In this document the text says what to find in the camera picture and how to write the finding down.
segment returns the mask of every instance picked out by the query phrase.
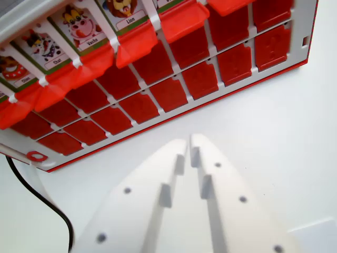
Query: white table surface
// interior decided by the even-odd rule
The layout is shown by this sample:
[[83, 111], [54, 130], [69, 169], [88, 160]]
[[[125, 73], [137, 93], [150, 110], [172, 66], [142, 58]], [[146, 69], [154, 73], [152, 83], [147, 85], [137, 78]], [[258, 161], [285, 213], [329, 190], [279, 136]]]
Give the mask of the white table surface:
[[[320, 1], [307, 65], [53, 173], [39, 171], [76, 236], [112, 187], [165, 143], [191, 133], [206, 135], [222, 150], [286, 229], [337, 217], [336, 9], [335, 0]], [[176, 190], [158, 252], [211, 250], [196, 171], [187, 167]], [[67, 239], [63, 221], [17, 182], [0, 156], [0, 252], [66, 252]]]

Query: black cable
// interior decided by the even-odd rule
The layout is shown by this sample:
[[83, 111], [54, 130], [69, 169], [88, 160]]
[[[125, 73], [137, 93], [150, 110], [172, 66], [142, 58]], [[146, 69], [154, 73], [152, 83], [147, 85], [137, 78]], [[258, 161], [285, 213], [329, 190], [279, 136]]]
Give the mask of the black cable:
[[74, 229], [73, 229], [73, 225], [70, 222], [70, 220], [68, 219], [68, 217], [61, 210], [59, 210], [59, 208], [57, 208], [55, 205], [50, 203], [45, 197], [43, 197], [40, 193], [38, 193], [33, 187], [31, 187], [26, 182], [26, 180], [21, 176], [21, 174], [17, 170], [17, 168], [16, 168], [16, 166], [15, 166], [11, 157], [6, 156], [6, 159], [7, 159], [7, 162], [9, 164], [10, 168], [12, 169], [13, 173], [16, 175], [18, 180], [23, 184], [23, 186], [26, 187], [26, 189], [28, 191], [30, 191], [33, 195], [35, 195], [39, 200], [41, 200], [43, 203], [45, 203], [47, 206], [49, 206], [53, 211], [55, 211], [65, 221], [65, 223], [68, 226], [68, 230], [69, 230], [68, 252], [70, 252], [72, 247], [73, 247], [73, 242], [74, 242]]

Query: cartoon cow card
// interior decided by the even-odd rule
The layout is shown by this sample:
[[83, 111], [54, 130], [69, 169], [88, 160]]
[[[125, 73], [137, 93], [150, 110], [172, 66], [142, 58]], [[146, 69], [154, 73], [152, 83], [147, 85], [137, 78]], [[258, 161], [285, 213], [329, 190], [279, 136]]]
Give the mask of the cartoon cow card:
[[141, 0], [97, 0], [116, 35], [122, 35], [148, 20]]
[[87, 9], [68, 4], [51, 15], [48, 20], [80, 55], [85, 55], [108, 41]]

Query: cartoon lion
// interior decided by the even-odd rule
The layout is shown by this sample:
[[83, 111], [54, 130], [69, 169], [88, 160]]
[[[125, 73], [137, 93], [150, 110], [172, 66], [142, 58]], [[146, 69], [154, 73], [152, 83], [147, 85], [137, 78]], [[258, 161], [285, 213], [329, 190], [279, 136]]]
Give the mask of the cartoon lion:
[[103, 8], [108, 9], [115, 17], [130, 17], [137, 6], [137, 0], [106, 0]]

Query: cartoon cow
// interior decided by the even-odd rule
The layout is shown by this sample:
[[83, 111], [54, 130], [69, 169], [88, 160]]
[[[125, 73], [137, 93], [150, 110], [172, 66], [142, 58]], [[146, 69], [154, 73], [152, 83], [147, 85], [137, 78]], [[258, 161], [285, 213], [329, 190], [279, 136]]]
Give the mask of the cartoon cow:
[[29, 37], [22, 36], [22, 39], [27, 42], [36, 57], [43, 57], [46, 62], [54, 58], [55, 51], [56, 55], [63, 53], [48, 34], [37, 34], [32, 29], [29, 29]]
[[130, 17], [137, 6], [137, 0], [106, 0], [103, 8], [108, 9], [115, 17]]
[[85, 16], [81, 9], [67, 5], [62, 16], [63, 24], [68, 25], [76, 47], [102, 31], [100, 26], [95, 24], [91, 18]]
[[0, 56], [0, 72], [7, 81], [15, 81], [29, 74], [25, 69], [11, 56]]

